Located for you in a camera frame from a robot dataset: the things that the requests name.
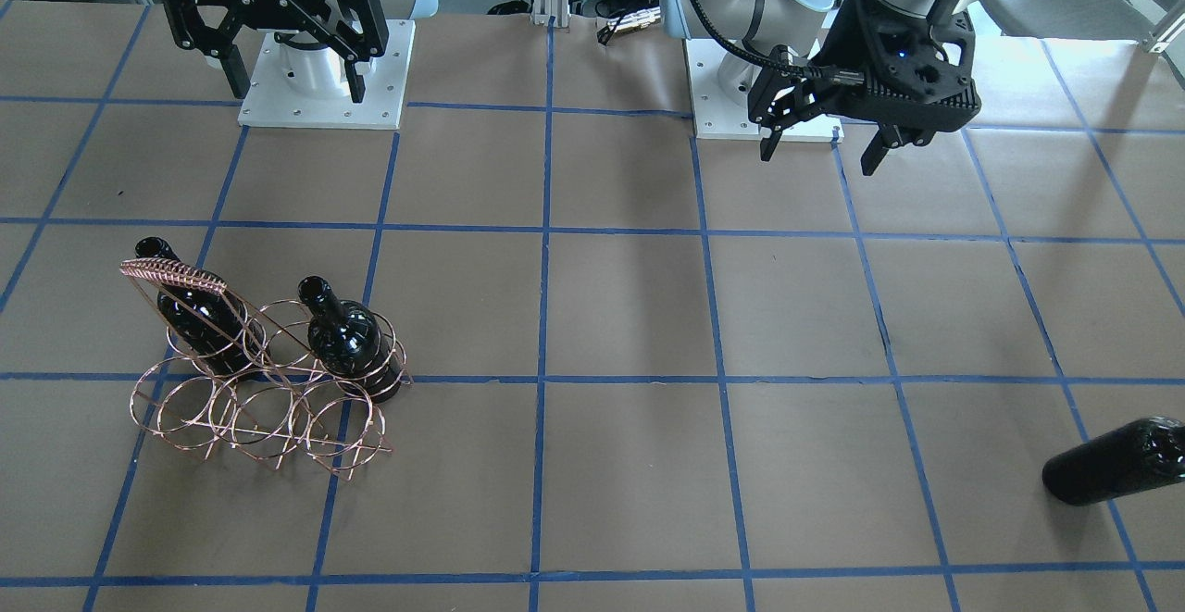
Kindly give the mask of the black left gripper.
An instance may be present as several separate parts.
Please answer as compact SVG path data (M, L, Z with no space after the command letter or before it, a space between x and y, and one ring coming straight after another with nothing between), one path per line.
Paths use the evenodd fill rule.
M975 33L957 1L923 4L914 17L880 0L843 0L818 51L825 68L762 66L748 88L748 119L767 130L760 160L771 159L784 130L825 113L878 122L860 157L863 176L891 151L931 144L936 130L912 127L969 123L982 103L972 77Z

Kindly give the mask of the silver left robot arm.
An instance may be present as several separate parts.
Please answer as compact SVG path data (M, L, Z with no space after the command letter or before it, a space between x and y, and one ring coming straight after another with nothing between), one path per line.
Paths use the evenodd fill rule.
M982 109L974 0L660 0L678 39L710 39L769 161L786 130L822 115L877 127L865 176L903 146L962 130Z

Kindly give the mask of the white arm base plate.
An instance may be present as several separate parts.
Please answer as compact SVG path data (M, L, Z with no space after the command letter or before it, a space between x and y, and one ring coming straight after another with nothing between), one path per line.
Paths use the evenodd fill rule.
M748 119L748 93L760 68L728 55L711 39L684 42L694 136L700 140L752 141L766 132Z
M364 98L352 101L344 63L329 47L302 50L268 34L256 59L238 122L294 130L398 130L418 25L387 20L385 55L360 63Z

